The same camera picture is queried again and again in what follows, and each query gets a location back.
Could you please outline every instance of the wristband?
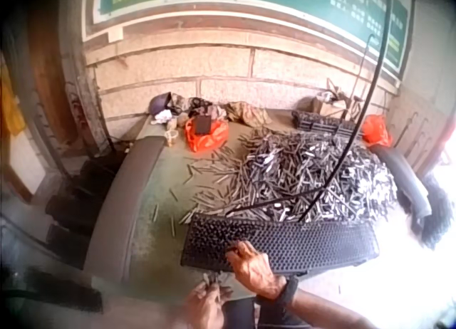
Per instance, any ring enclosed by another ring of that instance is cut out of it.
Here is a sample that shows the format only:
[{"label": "wristband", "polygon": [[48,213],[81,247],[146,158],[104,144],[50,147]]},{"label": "wristband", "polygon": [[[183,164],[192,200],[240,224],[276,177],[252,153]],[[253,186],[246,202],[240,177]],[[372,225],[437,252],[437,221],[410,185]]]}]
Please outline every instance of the wristband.
[{"label": "wristband", "polygon": [[298,283],[298,278],[292,276],[286,281],[284,289],[280,292],[279,297],[277,297],[276,299],[268,299],[263,296],[257,296],[256,298],[258,299],[259,303],[267,302],[273,303],[277,306],[287,306],[293,300],[294,294],[298,289]]}]

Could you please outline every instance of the orange plastic bag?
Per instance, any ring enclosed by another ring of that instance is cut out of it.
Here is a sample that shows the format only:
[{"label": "orange plastic bag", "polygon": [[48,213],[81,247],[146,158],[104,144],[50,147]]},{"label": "orange plastic bag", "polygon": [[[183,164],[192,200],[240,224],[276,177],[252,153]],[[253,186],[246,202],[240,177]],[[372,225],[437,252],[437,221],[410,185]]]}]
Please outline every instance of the orange plastic bag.
[{"label": "orange plastic bag", "polygon": [[363,123],[363,139],[368,146],[380,144],[391,146],[393,138],[388,134],[382,115],[368,115]]},{"label": "orange plastic bag", "polygon": [[196,135],[193,127],[193,118],[185,124],[185,135],[188,145],[193,152],[217,149],[228,139],[228,122],[217,120],[211,124],[208,135]]}]

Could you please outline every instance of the tiled wall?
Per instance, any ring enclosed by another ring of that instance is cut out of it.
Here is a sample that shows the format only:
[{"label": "tiled wall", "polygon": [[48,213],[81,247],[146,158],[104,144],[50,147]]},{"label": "tiled wall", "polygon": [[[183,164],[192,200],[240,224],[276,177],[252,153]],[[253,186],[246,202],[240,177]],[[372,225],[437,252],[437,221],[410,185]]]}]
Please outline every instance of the tiled wall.
[{"label": "tiled wall", "polygon": [[[327,88],[351,94],[359,66],[324,48],[248,31],[195,29],[128,36],[85,52],[108,130],[121,137],[155,95],[172,91],[215,103],[247,101],[293,109]],[[355,95],[367,94],[363,69]],[[383,113],[397,90],[382,80],[370,113]]]}]

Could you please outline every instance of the black plastic mesh panel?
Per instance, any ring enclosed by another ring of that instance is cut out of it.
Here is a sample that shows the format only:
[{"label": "black plastic mesh panel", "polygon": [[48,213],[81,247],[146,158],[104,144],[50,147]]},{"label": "black plastic mesh panel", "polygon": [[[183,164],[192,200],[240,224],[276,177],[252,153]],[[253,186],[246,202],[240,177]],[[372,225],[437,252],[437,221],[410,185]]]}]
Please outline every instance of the black plastic mesh panel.
[{"label": "black plastic mesh panel", "polygon": [[267,253],[272,271],[282,274],[358,265],[378,256],[370,224],[265,222],[195,214],[181,265],[232,271],[224,254],[238,240],[249,240]]}]

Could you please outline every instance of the hand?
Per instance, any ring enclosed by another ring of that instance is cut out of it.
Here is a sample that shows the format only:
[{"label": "hand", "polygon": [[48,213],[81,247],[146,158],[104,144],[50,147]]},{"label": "hand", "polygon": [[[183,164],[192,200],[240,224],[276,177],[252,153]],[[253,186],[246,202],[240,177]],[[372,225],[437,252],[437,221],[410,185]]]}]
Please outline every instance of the hand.
[{"label": "hand", "polygon": [[237,251],[227,252],[236,279],[257,295],[276,299],[284,289],[286,279],[272,273],[268,255],[259,253],[248,241],[240,241],[236,248]]},{"label": "hand", "polygon": [[208,287],[203,281],[194,288],[187,298],[187,317],[193,329],[222,329],[222,305],[231,294],[230,288],[220,288],[218,283]]}]

